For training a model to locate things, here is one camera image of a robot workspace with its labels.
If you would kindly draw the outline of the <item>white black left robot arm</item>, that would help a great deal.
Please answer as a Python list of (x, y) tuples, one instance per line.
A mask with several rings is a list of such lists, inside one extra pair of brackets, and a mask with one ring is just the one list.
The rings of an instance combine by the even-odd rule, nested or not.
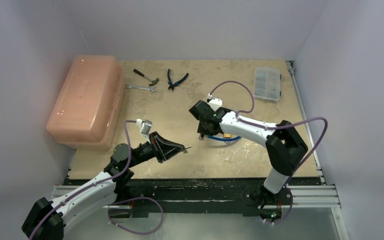
[(134, 175), (131, 167), (151, 159), (164, 163), (187, 149), (156, 131), (136, 148), (127, 143), (118, 144), (109, 164), (91, 180), (53, 200), (45, 197), (37, 200), (21, 230), (30, 240), (61, 240), (71, 227), (98, 209), (113, 203), (122, 205), (132, 197), (128, 184)]

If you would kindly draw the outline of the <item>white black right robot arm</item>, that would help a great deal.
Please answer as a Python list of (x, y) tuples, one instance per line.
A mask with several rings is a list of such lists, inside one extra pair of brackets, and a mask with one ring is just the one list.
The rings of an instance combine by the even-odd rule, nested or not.
[(261, 145), (267, 150), (271, 170), (260, 196), (268, 204), (280, 198), (286, 184), (308, 151), (308, 146), (289, 121), (267, 123), (240, 116), (235, 111), (199, 100), (189, 112), (198, 120), (197, 132), (203, 136), (232, 134)]

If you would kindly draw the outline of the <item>blue cable lock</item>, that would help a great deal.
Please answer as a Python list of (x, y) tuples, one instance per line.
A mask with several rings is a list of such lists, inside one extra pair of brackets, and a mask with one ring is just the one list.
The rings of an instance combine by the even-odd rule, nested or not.
[(199, 135), (199, 139), (200, 140), (204, 140), (205, 138), (209, 138), (211, 140), (225, 142), (225, 143), (235, 142), (235, 141), (238, 141), (238, 140), (241, 139), (240, 136), (236, 136), (236, 137), (233, 137), (233, 138), (221, 138), (221, 137), (217, 137), (217, 136), (210, 136), (210, 135), (204, 135), (204, 134), (200, 134)]

